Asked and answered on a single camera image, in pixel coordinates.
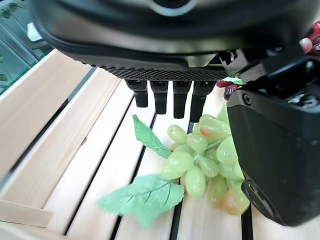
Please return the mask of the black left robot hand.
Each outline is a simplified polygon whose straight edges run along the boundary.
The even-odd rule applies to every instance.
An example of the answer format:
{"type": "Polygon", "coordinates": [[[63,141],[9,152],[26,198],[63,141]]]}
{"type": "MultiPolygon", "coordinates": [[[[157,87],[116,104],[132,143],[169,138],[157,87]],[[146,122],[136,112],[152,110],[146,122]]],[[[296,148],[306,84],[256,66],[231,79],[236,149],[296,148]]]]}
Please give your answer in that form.
{"type": "Polygon", "coordinates": [[[177,118],[194,83],[192,122],[216,81],[239,76],[227,102],[242,190],[268,219],[320,214],[320,59],[299,42],[317,0],[32,0],[32,21],[67,56],[125,79],[146,107],[147,83],[172,81],[177,118]]]}

